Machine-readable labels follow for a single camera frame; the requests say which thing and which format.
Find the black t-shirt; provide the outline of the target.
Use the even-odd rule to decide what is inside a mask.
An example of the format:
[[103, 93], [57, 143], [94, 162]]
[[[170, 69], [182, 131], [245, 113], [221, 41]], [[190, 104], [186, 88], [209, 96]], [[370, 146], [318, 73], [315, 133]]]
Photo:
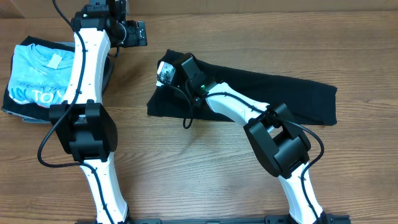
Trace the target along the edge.
[[[336, 120], [337, 87], [311, 80], [256, 73], [212, 65], [198, 66], [207, 75], [226, 82], [233, 90], [263, 103], [287, 105], [298, 124], [333, 126]], [[170, 88], [157, 87], [147, 103], [147, 114], [188, 118], [187, 100]]]

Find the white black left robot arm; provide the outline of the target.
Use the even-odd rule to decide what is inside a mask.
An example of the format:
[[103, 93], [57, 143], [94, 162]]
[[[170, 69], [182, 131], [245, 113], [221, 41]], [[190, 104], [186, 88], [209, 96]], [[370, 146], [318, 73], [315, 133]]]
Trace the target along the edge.
[[128, 13], [127, 1], [90, 1], [68, 21], [75, 41], [72, 74], [62, 102], [49, 109], [50, 131], [88, 181], [95, 223], [131, 222], [114, 166], [118, 131], [103, 106], [109, 51], [147, 45], [144, 22], [127, 20]]

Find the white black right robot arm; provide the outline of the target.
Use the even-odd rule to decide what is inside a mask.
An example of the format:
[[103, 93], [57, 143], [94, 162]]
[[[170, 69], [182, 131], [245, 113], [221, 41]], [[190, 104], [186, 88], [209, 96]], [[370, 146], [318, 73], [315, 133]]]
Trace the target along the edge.
[[315, 196], [309, 168], [308, 135], [314, 133], [297, 124], [287, 105], [270, 105], [253, 100], [234, 90], [224, 81], [207, 75], [192, 54], [185, 54], [173, 64], [161, 61], [157, 86], [169, 87], [188, 101], [193, 109], [207, 105], [243, 127], [260, 165], [277, 177], [289, 204], [284, 223], [326, 223], [327, 218]]

